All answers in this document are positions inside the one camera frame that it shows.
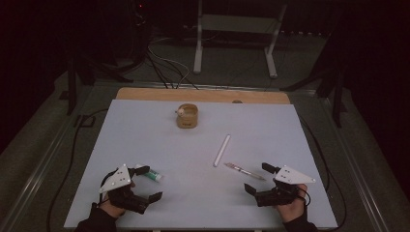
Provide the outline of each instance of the robotic hand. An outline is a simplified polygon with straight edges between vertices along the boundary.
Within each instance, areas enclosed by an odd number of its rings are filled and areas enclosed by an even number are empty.
[[[127,168],[124,164],[117,170],[108,173],[102,180],[100,204],[102,203],[103,193],[107,192],[112,205],[143,215],[150,204],[161,199],[162,192],[160,191],[150,195],[147,199],[137,196],[131,191],[131,178],[133,175],[143,175],[149,171],[149,166]]]
[[[271,190],[257,192],[255,188],[245,184],[245,191],[255,197],[258,207],[290,204],[296,198],[301,198],[297,187],[298,184],[316,182],[313,178],[288,166],[279,168],[263,162],[262,169],[277,174],[274,178],[276,186]]]

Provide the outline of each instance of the human hand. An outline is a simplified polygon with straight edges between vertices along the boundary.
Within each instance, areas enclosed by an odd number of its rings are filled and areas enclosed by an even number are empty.
[[[298,185],[299,188],[299,195],[302,198],[296,198],[292,203],[288,205],[277,205],[276,208],[282,218],[283,222],[289,222],[293,219],[300,217],[305,210],[305,195],[308,191],[308,187],[306,185]]]
[[[131,187],[132,188],[135,187],[134,182],[131,182]],[[105,197],[103,198],[102,204],[100,205],[100,209],[106,211],[113,218],[119,218],[126,212],[126,209],[118,208],[112,205],[111,202],[109,201],[107,193],[105,194]]]

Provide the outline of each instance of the wire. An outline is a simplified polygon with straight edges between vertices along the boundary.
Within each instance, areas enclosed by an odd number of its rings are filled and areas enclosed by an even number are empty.
[[[108,178],[112,175],[114,175],[114,173],[118,170],[118,168],[115,171],[112,171],[110,173],[108,173],[103,179],[102,179],[102,184],[100,185],[100,187],[103,186],[103,184],[105,184],[106,180],[108,180]],[[102,203],[104,203],[105,201],[103,201],[103,194],[100,193],[100,202],[98,204],[98,206],[100,206]]]
[[[97,204],[98,207],[100,207],[103,203],[107,202],[109,199],[105,199],[105,200],[100,200],[100,202]]]
[[[101,113],[101,112],[104,112],[104,111],[107,111],[107,110],[108,110],[108,109],[101,109],[101,110],[98,110],[98,111],[92,113],[91,115],[87,115],[87,116],[86,116],[86,115],[83,115],[82,120],[80,121],[80,123],[79,123],[77,129],[75,130],[75,135],[74,135],[74,138],[73,138],[73,146],[72,146],[72,152],[71,152],[71,158],[70,158],[69,167],[67,168],[66,174],[65,174],[65,176],[64,176],[64,178],[63,178],[63,181],[61,182],[59,188],[57,189],[56,193],[54,194],[54,197],[52,198],[51,203],[50,203],[50,205],[49,205],[49,207],[48,207],[47,219],[46,219],[46,231],[47,231],[47,232],[50,232],[50,231],[51,231],[51,229],[50,229],[50,220],[51,220],[51,213],[52,213],[52,209],[53,209],[53,207],[54,207],[55,201],[57,200],[57,197],[58,197],[58,195],[60,194],[60,191],[61,191],[61,189],[63,188],[64,184],[66,183],[67,178],[69,177],[69,174],[70,174],[70,172],[71,172],[71,170],[72,170],[72,167],[73,167],[73,160],[74,160],[74,153],[75,153],[75,145],[76,145],[76,140],[77,140],[77,137],[78,137],[79,130],[80,130],[81,128],[83,128],[84,123],[85,123],[88,119],[90,119],[90,118],[95,119],[94,116],[95,116],[96,114]]]
[[[316,136],[314,136],[313,131],[310,129],[310,127],[308,126],[308,123],[305,121],[305,119],[304,119],[300,114],[298,114],[298,116],[299,116],[299,118],[300,118],[300,120],[301,120],[302,125],[308,130],[308,132],[310,133],[311,137],[313,138],[314,143],[315,143],[315,145],[316,145],[316,147],[317,147],[317,150],[318,150],[318,152],[319,152],[319,155],[320,155],[320,157],[321,157],[321,159],[323,160],[323,163],[324,163],[324,165],[325,165],[326,175],[327,175],[327,184],[326,184],[325,190],[328,191],[329,186],[330,186],[330,179],[332,178],[332,180],[334,181],[334,183],[335,183],[335,185],[336,185],[336,187],[337,187],[338,192],[340,193],[340,197],[341,197],[341,201],[342,201],[342,203],[343,203],[343,209],[344,209],[343,219],[342,219],[340,225],[339,225],[337,228],[330,229],[330,230],[324,230],[324,231],[337,231],[339,228],[341,228],[341,227],[344,225],[344,223],[346,222],[346,219],[347,219],[346,199],[344,198],[343,192],[341,191],[341,187],[340,187],[340,185],[338,184],[338,182],[337,182],[335,176],[332,174],[331,170],[330,170],[329,167],[328,167],[328,163],[326,162],[326,159],[325,159],[325,157],[324,157],[324,155],[323,155],[322,148],[320,147],[320,144],[319,144],[319,142],[318,142]]]
[[[310,204],[310,200],[311,200],[310,195],[309,195],[308,192],[305,191],[304,189],[298,188],[298,190],[304,192],[304,193],[307,195],[308,202],[306,203],[306,206],[308,206],[308,205]]]
[[[150,42],[150,44],[156,44],[156,43],[159,43],[159,42],[162,42],[162,41],[167,41],[167,40],[172,40],[172,39],[173,39],[173,38],[171,38],[171,37],[159,38],[159,39],[157,39],[156,41]]]
[[[178,89],[178,88],[180,87],[180,85],[182,84],[182,82],[183,82],[184,80],[186,80],[190,85],[192,85],[195,89],[198,90],[198,87],[196,87],[196,86],[188,79],[188,75],[190,74],[190,69],[189,69],[186,65],[181,64],[181,63],[179,63],[179,62],[177,62],[177,61],[174,61],[174,60],[165,59],[165,58],[163,58],[163,57],[160,57],[159,55],[157,55],[156,53],[154,53],[154,52],[151,50],[150,47],[148,47],[148,51],[149,51],[149,53],[152,54],[154,57],[156,57],[156,58],[158,58],[158,59],[160,59],[160,60],[166,62],[168,65],[171,66],[171,67],[167,67],[167,66],[165,66],[165,65],[163,65],[163,64],[160,64],[160,63],[158,63],[158,62],[155,62],[151,57],[149,57],[149,59],[150,59],[152,65],[153,65],[152,67],[154,68],[154,70],[156,71],[157,75],[160,77],[160,79],[162,80],[162,82],[164,82],[165,80],[168,80],[168,82],[171,84],[172,88],[174,88],[174,86],[173,86],[173,84],[172,84],[172,80],[170,80],[169,78],[165,77],[165,76],[163,75],[163,73],[161,72],[161,70],[159,70],[159,69],[157,68],[157,66],[155,65],[155,63],[156,63],[156,64],[159,64],[159,65],[161,65],[161,66],[163,66],[163,67],[166,67],[167,69],[173,70],[174,72],[176,72],[177,74],[179,74],[179,75],[181,76],[181,78],[180,78],[180,80],[178,81],[178,84],[177,84],[177,86],[175,87],[175,89]],[[182,66],[184,69],[187,70],[187,72],[186,72],[185,74],[182,74],[181,71],[180,71],[174,64],[177,64],[177,65]]]

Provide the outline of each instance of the dark background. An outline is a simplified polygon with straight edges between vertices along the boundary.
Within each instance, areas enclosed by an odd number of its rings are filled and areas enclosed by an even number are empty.
[[[111,35],[132,33],[125,6],[116,1],[5,1],[0,6],[1,142],[3,151],[53,92],[53,81],[67,70],[67,41],[96,60],[115,63],[124,41]],[[191,0],[139,1],[149,23],[165,35],[183,39],[184,26],[196,23]],[[205,1],[204,9],[225,12],[228,1]],[[288,1],[281,30],[328,38],[317,70],[336,59],[347,67],[344,86],[374,134],[402,188],[410,195],[410,77],[405,1]],[[239,1],[229,11],[268,14]]]

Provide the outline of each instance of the metal frame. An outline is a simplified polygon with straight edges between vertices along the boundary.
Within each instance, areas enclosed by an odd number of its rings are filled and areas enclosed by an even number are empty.
[[[280,26],[286,12],[286,4],[283,4],[280,9],[280,13],[277,18],[264,18],[264,17],[243,17],[243,16],[230,16],[230,15],[215,15],[204,14],[202,12],[202,0],[198,1],[198,26],[196,37],[196,51],[195,60],[193,63],[193,73],[201,73],[202,66],[202,31],[203,30],[215,30],[215,31],[233,31],[233,32],[251,32],[272,34],[271,43],[265,47],[264,53],[266,57],[266,63],[268,65],[269,77],[277,78],[278,73],[275,67],[275,61],[272,53],[275,48],[275,44],[278,39]]]
[[[356,186],[358,193],[360,194],[360,197],[362,198],[362,203],[367,211],[368,218],[370,219],[371,224],[373,225],[374,231],[389,232],[390,229],[387,226],[387,222],[384,220],[379,210],[379,207],[377,206],[374,195],[371,192],[370,187],[368,186],[366,179],[362,173],[362,168],[357,163],[357,160],[353,152],[349,149],[345,136],[342,132],[339,131],[339,128],[333,121],[333,115],[331,113],[332,104],[330,103],[330,100],[322,99],[321,104],[323,107],[323,111],[329,120],[329,125],[332,127],[335,137],[341,145],[344,157],[346,158],[346,161],[349,164],[347,165],[349,167],[349,173],[352,176],[353,182]]]

